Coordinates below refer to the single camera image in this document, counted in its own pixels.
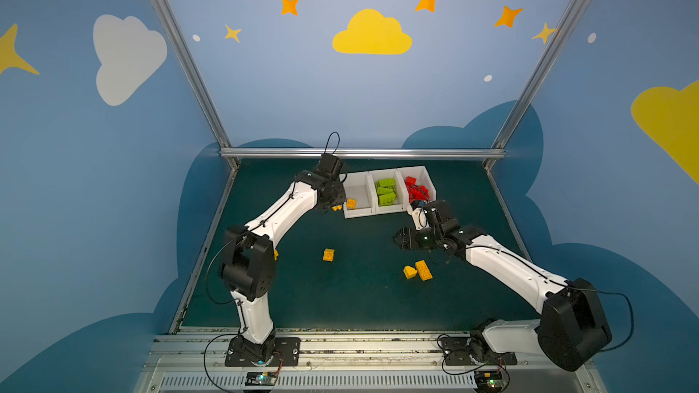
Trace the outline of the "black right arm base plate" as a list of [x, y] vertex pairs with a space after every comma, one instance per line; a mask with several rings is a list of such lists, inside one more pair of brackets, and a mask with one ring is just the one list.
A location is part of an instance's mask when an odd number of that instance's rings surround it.
[[447, 366], [516, 365], [515, 354], [497, 353], [490, 349], [483, 338], [470, 336], [452, 337], [441, 334], [437, 338]]

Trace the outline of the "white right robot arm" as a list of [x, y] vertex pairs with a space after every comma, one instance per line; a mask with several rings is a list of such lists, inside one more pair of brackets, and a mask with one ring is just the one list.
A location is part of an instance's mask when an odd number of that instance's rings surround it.
[[546, 356], [576, 371], [613, 340], [597, 289], [587, 280], [555, 275], [504, 247], [474, 225], [462, 225], [448, 203], [413, 202], [413, 224], [393, 241], [403, 250], [443, 250], [478, 267], [509, 287], [538, 314], [537, 319], [484, 321], [470, 331], [467, 349], [476, 365], [510, 353]]

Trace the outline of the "green lego brick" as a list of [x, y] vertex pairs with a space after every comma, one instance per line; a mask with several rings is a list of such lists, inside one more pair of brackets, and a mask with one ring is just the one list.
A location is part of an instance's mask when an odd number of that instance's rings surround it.
[[376, 187], [377, 194], [379, 196], [387, 195], [387, 194], [396, 194], [396, 188], [395, 187], [383, 187], [383, 186], [378, 186]]
[[395, 186], [395, 179], [394, 178], [380, 179], [377, 182], [377, 185], [379, 187], [394, 187]]
[[387, 194], [383, 196], [378, 196], [378, 202], [380, 207], [388, 207], [395, 204], [397, 199], [396, 194]]

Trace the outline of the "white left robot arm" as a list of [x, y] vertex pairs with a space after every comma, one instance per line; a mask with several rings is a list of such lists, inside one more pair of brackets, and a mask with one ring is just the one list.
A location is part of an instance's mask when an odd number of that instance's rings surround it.
[[240, 319], [233, 349], [251, 364], [269, 363], [275, 351], [276, 329], [269, 314], [268, 293], [277, 275], [277, 245], [307, 212], [344, 204], [343, 166], [337, 156], [322, 154], [316, 167], [295, 176], [282, 197], [261, 215], [244, 226], [227, 229], [218, 275]]

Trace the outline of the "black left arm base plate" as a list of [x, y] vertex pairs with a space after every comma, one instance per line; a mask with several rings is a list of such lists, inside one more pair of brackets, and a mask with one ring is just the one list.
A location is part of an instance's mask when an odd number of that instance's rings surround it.
[[226, 367], [297, 367], [300, 358], [300, 338], [273, 338], [255, 344], [242, 337], [233, 338], [225, 358]]

